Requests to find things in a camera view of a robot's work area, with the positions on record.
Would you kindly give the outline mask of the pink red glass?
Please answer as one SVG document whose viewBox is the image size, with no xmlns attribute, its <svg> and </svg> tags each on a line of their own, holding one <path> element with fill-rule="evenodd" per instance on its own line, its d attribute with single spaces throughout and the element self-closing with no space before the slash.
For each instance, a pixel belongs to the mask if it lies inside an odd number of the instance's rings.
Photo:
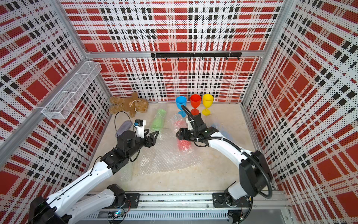
<svg viewBox="0 0 358 224">
<path fill-rule="evenodd" d="M 174 134 L 176 134 L 180 130 L 180 128 L 187 128 L 187 123 L 185 119 L 178 113 L 171 117 L 170 121 Z M 190 141 L 179 140 L 176 136 L 175 138 L 177 140 L 179 151 L 186 152 L 192 149 L 192 143 Z"/>
</svg>

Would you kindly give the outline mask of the red wine glass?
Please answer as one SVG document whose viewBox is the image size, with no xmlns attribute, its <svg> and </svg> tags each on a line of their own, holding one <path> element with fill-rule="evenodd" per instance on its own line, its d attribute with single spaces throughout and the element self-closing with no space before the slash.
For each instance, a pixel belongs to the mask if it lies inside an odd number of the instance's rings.
<svg viewBox="0 0 358 224">
<path fill-rule="evenodd" d="M 201 96 L 198 94 L 194 94 L 190 97 L 190 103 L 191 106 L 193 107 L 193 109 L 191 110 L 191 114 L 193 116 L 198 115 L 200 112 L 198 110 L 198 107 L 200 106 L 201 103 Z"/>
</svg>

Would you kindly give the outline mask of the yellow glass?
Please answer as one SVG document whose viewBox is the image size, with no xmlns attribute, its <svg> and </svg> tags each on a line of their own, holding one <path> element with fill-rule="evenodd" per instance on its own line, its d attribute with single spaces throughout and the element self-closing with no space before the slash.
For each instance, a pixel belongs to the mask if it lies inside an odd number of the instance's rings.
<svg viewBox="0 0 358 224">
<path fill-rule="evenodd" d="M 209 116 L 211 114 L 211 111 L 209 110 L 209 108 L 212 106 L 213 100 L 214 100 L 214 98 L 210 94 L 205 94 L 203 96 L 203 105 L 204 105 L 205 109 L 202 111 L 202 114 L 204 116 Z"/>
</svg>

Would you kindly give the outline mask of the blue wine glass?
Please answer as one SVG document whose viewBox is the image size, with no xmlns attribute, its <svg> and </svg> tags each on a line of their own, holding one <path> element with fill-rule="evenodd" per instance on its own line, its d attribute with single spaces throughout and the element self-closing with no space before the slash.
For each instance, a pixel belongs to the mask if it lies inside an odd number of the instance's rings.
<svg viewBox="0 0 358 224">
<path fill-rule="evenodd" d="M 179 97 L 176 98 L 176 105 L 177 105 L 178 109 L 180 110 L 180 111 L 178 112 L 178 114 L 180 114 L 183 118 L 186 117 L 186 113 L 183 111 L 183 109 L 182 109 L 181 106 L 182 106 L 182 105 L 183 105 L 183 106 L 186 106 L 186 103 L 187 103 L 186 97 L 184 97 L 184 96 L 179 96 Z"/>
</svg>

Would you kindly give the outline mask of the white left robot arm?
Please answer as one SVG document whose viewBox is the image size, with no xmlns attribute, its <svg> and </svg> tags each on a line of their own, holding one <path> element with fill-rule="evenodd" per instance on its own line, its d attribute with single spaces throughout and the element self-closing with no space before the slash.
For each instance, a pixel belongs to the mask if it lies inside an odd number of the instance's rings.
<svg viewBox="0 0 358 224">
<path fill-rule="evenodd" d="M 158 131 L 125 131 L 117 138 L 117 145 L 97 161 L 92 169 L 74 182 L 49 195 L 38 197 L 30 204 L 30 224 L 74 224 L 87 215 L 106 207 L 122 209 L 131 205 L 125 191 L 117 184 L 109 185 L 102 192 L 82 200 L 89 191 L 115 175 L 141 148 L 156 144 Z"/>
</svg>

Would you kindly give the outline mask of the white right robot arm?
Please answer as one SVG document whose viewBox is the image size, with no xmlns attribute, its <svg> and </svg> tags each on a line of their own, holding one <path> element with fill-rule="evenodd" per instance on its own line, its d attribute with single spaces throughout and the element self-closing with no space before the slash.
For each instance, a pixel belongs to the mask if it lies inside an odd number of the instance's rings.
<svg viewBox="0 0 358 224">
<path fill-rule="evenodd" d="M 244 198 L 261 195 L 271 199 L 272 174 L 268 163 L 260 151 L 246 150 L 226 138 L 215 127 L 207 127 L 201 115 L 186 119 L 187 128 L 180 128 L 176 133 L 178 140 L 202 143 L 226 156 L 239 169 L 239 181 L 230 185 L 224 191 L 224 202 L 228 206 L 236 206 Z"/>
</svg>

